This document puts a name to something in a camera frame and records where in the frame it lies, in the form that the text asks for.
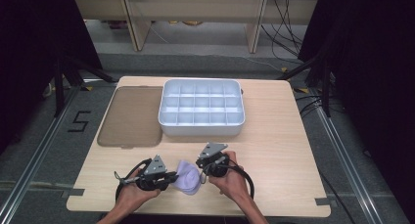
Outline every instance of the metal rail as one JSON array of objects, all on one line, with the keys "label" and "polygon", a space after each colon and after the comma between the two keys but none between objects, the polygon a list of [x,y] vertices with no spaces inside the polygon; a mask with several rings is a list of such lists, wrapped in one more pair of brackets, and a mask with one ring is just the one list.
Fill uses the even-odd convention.
[{"label": "metal rail", "polygon": [[51,125],[49,126],[45,136],[37,147],[36,152],[34,152],[33,156],[31,157],[30,162],[24,169],[23,174],[16,183],[12,192],[7,197],[6,201],[2,204],[0,210],[0,220],[2,224],[10,223],[13,216],[15,215],[20,203],[23,200],[27,188],[30,186],[31,180],[39,169],[43,158],[45,158],[46,154],[48,153],[52,142],[58,132],[58,129],[63,119],[65,118],[65,115],[67,114],[68,108],[76,94],[79,92],[79,89],[80,87],[72,87],[69,90],[65,107],[62,109],[61,113],[52,120]]},{"label": "metal rail", "polygon": [[[318,95],[317,91],[313,89],[310,89],[310,94],[315,96]],[[343,144],[332,119],[326,116],[322,108],[318,108],[317,112],[345,171],[350,186],[356,194],[357,200],[360,203],[367,221],[371,224],[384,223],[373,199],[371,198],[366,186],[361,180],[359,173],[354,167],[354,164],[348,155],[347,148]]]}]

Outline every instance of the human hand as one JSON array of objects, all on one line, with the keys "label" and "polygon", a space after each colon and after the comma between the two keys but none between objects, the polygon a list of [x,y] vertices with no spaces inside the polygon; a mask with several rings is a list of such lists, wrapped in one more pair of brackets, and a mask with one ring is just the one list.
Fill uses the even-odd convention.
[{"label": "human hand", "polygon": [[[229,165],[236,166],[235,163],[238,163],[236,153],[232,151],[224,153],[229,155]],[[245,178],[234,169],[228,169],[223,177],[209,176],[208,181],[219,188],[220,194],[224,194],[236,203],[250,196]]]},{"label": "human hand", "polygon": [[[236,166],[236,153],[235,152],[224,152],[229,155],[229,165]],[[248,192],[247,182],[245,178],[235,171],[234,169],[228,169],[227,173],[223,177],[209,176],[208,181],[214,184],[220,189],[220,194],[224,194],[226,197],[234,201],[238,207],[245,213],[248,220],[252,224],[267,224],[268,221],[262,215],[258,206],[251,198]]]},{"label": "human hand", "polygon": [[[140,170],[140,168],[135,170],[129,178],[135,177]],[[144,202],[157,197],[160,193],[160,189],[143,191],[135,183],[125,185],[119,193],[114,208],[98,223],[118,223],[128,214],[137,210]]]}]

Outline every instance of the wooden table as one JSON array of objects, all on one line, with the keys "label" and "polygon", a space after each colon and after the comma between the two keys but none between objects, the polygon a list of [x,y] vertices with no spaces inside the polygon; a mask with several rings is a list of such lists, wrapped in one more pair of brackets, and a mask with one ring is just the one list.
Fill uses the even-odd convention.
[{"label": "wooden table", "polygon": [[[125,76],[120,86],[163,86],[167,77]],[[244,90],[246,122],[234,137],[167,137],[148,148],[109,148],[97,144],[97,135],[74,185],[82,196],[70,196],[73,211],[110,211],[118,181],[114,171],[126,175],[146,158],[161,155],[168,171],[180,159],[195,162],[207,141],[227,143],[238,163],[254,180],[255,201],[265,216],[327,217],[329,205],[302,125],[290,84],[282,80],[238,80]],[[209,182],[194,196],[169,186],[137,212],[154,214],[243,215],[232,201]]]}]

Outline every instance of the brown plastic tray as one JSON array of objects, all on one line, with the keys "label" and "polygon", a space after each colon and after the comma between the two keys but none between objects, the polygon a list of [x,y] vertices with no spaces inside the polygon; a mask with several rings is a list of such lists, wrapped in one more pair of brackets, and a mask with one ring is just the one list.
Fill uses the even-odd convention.
[{"label": "brown plastic tray", "polygon": [[151,147],[161,140],[158,120],[161,86],[123,86],[115,90],[98,135],[98,145]]}]

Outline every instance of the white plastic tray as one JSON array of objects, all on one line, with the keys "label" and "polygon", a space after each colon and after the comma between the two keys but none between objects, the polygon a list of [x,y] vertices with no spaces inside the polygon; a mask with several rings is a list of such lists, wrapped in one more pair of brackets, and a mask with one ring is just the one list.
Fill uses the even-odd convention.
[{"label": "white plastic tray", "polygon": [[163,87],[159,123],[171,136],[225,136],[245,122],[241,86],[232,79],[170,79]]}]

